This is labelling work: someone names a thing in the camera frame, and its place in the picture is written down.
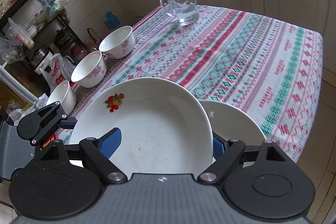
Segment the white plate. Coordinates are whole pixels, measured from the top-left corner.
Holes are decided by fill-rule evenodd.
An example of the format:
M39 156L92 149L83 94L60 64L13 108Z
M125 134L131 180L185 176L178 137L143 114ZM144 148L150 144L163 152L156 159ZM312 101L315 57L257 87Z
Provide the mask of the white plate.
M110 112L105 101L115 94L123 94L122 104ZM145 77L115 85L84 111L70 143L100 138L114 127L120 128L122 140L110 160L128 178L132 173L197 177L211 165L209 119L197 99L174 82Z
M215 101L200 100L213 132L225 140L238 139L246 145L261 145L266 137L260 127L240 109Z

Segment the white bowl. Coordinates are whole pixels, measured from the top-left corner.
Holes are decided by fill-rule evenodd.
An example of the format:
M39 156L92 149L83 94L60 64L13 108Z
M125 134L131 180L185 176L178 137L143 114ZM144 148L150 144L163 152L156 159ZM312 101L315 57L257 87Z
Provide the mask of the white bowl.
M246 145L261 145L266 137L245 112L226 103L200 100L213 132L225 140L238 139Z
M112 101L120 105L110 112L106 100L115 94L123 94L122 104ZM211 165L209 119L197 99L174 82L144 77L115 85L83 112L70 144L100 138L114 127L120 128L122 140L110 160L128 178L133 173L192 173L197 177Z
M99 50L112 59L120 59L128 55L134 46L133 28L124 26L105 37L99 45Z
M71 75L71 81L85 88L92 88L103 80L106 71L107 67L101 52L94 51L79 62Z
M50 94L47 105L60 101L65 113L69 115L76 105L76 93L72 90L69 81L60 83Z

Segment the metal screw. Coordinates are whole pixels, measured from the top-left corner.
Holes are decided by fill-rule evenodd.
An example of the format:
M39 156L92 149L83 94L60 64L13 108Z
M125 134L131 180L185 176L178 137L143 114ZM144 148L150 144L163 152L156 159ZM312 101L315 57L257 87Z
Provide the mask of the metal screw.
M200 175L200 178L204 181L214 181L217 176L213 173L203 173Z
M124 174L120 173L120 172L112 172L109 173L109 175L107 176L110 180L113 181L120 181L122 179L124 179Z

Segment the patterned tablecloth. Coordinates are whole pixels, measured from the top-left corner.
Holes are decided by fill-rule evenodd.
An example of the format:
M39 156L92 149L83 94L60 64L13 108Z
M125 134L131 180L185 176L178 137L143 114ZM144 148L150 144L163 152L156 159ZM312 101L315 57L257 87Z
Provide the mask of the patterned tablecloth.
M199 20L181 26L157 8L134 26L135 49L106 61L92 89L76 88L79 118L106 89L136 77L160 77L196 98L246 112L294 161L309 136L320 92L322 37L273 18L220 7L199 7ZM68 143L70 130L57 132Z

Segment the blue gripper pad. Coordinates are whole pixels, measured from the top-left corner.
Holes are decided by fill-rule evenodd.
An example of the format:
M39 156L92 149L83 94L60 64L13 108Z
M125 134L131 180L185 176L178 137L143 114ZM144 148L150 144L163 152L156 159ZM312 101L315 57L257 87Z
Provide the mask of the blue gripper pad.
M218 139L213 137L213 157L215 158L215 160L217 160L224 153L224 144L222 144Z
M106 157L110 158L113 153L117 150L119 145L121 144L121 131L119 128L113 128L111 131L114 132L104 139L100 144L100 152Z

